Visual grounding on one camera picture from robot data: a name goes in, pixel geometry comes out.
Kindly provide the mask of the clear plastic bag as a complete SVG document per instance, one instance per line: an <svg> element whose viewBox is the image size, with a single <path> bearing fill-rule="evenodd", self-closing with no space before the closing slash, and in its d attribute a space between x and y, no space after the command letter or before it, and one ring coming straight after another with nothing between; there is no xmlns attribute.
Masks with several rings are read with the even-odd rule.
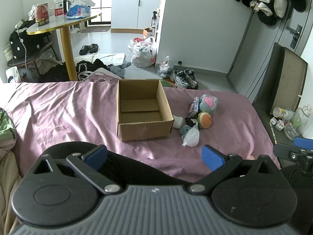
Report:
<svg viewBox="0 0 313 235"><path fill-rule="evenodd" d="M198 126L192 127L183 140L182 147L196 147L200 141L200 130Z"/></svg>

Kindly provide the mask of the hamburger plush toy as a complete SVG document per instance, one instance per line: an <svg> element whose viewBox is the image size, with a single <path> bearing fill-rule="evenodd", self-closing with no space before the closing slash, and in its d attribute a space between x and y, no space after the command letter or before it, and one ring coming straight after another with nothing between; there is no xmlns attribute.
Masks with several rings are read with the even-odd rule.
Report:
<svg viewBox="0 0 313 235"><path fill-rule="evenodd" d="M207 129L212 124L212 118L207 112L201 112L198 114L197 122L200 128Z"/></svg>

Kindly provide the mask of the grey blue small pouch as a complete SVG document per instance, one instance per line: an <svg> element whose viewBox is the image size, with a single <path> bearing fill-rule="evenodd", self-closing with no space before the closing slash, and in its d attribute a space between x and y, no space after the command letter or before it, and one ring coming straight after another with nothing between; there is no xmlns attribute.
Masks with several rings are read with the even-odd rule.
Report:
<svg viewBox="0 0 313 235"><path fill-rule="evenodd" d="M192 129L191 126L189 125L184 125L183 127L181 127L180 129L180 134L181 134L181 137L182 139L184 139L187 135L187 133Z"/></svg>

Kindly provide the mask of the black heart fabric pouch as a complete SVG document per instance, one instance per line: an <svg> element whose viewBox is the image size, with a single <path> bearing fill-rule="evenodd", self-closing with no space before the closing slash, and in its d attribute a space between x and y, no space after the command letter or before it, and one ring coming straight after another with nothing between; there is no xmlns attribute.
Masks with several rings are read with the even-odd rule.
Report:
<svg viewBox="0 0 313 235"><path fill-rule="evenodd" d="M194 127L194 126L198 126L198 121L197 119L193 119L193 118L185 118L185 122L186 125L190 126L190 127Z"/></svg>

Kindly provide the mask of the white tissue bag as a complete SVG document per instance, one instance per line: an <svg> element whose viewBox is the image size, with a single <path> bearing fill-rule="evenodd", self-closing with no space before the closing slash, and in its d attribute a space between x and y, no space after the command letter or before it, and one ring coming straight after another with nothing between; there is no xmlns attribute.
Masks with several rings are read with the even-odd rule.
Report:
<svg viewBox="0 0 313 235"><path fill-rule="evenodd" d="M173 128L175 129L181 129L186 124L186 121L183 117L173 115L173 118Z"/></svg>

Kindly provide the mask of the grey pink plush toy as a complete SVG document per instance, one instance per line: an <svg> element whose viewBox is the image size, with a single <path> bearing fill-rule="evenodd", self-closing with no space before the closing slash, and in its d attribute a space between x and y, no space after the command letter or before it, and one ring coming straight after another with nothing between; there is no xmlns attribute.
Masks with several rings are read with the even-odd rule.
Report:
<svg viewBox="0 0 313 235"><path fill-rule="evenodd" d="M215 96L203 94L200 97L200 101L199 101L200 112L206 112L210 116L213 116L217 107L218 107L218 98L216 98Z"/></svg>

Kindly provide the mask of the blue planet tissue pack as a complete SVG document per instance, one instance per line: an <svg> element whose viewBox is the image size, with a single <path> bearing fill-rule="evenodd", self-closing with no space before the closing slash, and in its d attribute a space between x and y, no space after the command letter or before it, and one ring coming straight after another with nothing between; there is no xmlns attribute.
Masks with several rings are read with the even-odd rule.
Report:
<svg viewBox="0 0 313 235"><path fill-rule="evenodd" d="M199 111L199 102L200 99L198 97L195 97L189 106L189 111L188 111L188 118L194 118Z"/></svg>

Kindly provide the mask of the white black sneaker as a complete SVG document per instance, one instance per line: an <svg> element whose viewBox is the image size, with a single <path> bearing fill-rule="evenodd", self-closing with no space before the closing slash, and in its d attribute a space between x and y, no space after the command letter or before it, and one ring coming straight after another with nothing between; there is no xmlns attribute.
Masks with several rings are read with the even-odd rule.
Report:
<svg viewBox="0 0 313 235"><path fill-rule="evenodd" d="M189 88L188 79L186 78L186 74L182 70L178 71L177 69L174 69L170 75L170 79L178 88L181 89Z"/></svg>
<svg viewBox="0 0 313 235"><path fill-rule="evenodd" d="M187 79L187 83L190 89L198 89L198 82L195 78L195 73L193 70L190 69L184 69L184 73Z"/></svg>

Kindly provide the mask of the white black sneaker left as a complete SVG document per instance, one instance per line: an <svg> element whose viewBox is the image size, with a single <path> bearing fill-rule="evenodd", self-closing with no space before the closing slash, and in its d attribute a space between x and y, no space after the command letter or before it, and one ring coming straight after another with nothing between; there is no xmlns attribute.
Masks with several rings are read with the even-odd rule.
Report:
<svg viewBox="0 0 313 235"><path fill-rule="evenodd" d="M178 88L181 89L189 88L188 79L186 78L186 74L182 70L178 71L177 69L174 69L170 75L170 79Z"/></svg>

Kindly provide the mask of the green cartoon leaf rug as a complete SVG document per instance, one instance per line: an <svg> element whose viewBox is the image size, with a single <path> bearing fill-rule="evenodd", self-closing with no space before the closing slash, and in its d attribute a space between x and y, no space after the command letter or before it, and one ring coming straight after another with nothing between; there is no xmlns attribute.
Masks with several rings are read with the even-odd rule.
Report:
<svg viewBox="0 0 313 235"><path fill-rule="evenodd" d="M163 87L170 87L170 88L175 88L175 83L172 82L170 79L162 79L161 84Z"/></svg>

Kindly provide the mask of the black clothes pile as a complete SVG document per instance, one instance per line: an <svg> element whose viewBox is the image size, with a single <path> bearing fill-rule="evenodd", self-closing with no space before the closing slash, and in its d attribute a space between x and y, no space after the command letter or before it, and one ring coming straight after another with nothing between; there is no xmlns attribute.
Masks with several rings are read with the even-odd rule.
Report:
<svg viewBox="0 0 313 235"><path fill-rule="evenodd" d="M75 70L77 74L77 79L83 81L88 76L91 76L98 69L105 69L108 72L111 72L110 68L105 65L101 60L96 59L94 63L90 61L82 60L78 62ZM56 81L69 81L69 75L67 71L67 66L65 62L62 62L60 65L53 67L52 69L52 79Z"/></svg>

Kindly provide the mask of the black polka dot bag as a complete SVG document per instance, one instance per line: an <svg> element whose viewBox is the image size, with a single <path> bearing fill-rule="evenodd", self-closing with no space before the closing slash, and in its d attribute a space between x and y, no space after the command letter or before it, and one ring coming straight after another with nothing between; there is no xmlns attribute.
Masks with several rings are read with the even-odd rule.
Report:
<svg viewBox="0 0 313 235"><path fill-rule="evenodd" d="M36 24L35 20L25 21L19 27L19 31L14 30L11 33L9 42L14 59L24 58L25 55L29 56L45 45L50 32L34 35L27 34L27 28L33 24Z"/></svg>

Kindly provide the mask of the round white gold table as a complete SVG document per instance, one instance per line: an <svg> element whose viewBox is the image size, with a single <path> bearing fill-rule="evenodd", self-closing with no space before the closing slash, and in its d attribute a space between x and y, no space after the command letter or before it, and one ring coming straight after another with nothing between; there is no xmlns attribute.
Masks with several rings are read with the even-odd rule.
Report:
<svg viewBox="0 0 313 235"><path fill-rule="evenodd" d="M36 24L33 24L27 29L28 35L36 35L45 32L51 32L55 30L60 30L60 38L62 42L62 49L65 58L67 73L69 75L69 79L71 81L78 81L74 57L73 57L73 50L71 44L71 37L70 37L70 26L89 21L91 19L97 18L102 14L100 10L96 10L92 12L89 16L82 19L63 19L63 20L56 20L54 16L49 18L49 23L43 25L41 27L37 27Z"/></svg>

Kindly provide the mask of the white kitchen cabinet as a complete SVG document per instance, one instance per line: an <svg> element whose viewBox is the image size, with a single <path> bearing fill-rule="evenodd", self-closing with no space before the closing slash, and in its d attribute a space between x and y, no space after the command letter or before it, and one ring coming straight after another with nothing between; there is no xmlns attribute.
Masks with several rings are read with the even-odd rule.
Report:
<svg viewBox="0 0 313 235"><path fill-rule="evenodd" d="M142 33L151 27L161 0L112 0L111 32Z"/></svg>

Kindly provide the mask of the water bottle red label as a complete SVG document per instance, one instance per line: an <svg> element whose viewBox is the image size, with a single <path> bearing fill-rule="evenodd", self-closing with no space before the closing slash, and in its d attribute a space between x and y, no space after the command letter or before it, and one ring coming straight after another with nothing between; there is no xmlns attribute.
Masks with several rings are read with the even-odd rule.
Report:
<svg viewBox="0 0 313 235"><path fill-rule="evenodd" d="M54 0L54 15L56 20L61 20L64 16L63 0Z"/></svg>

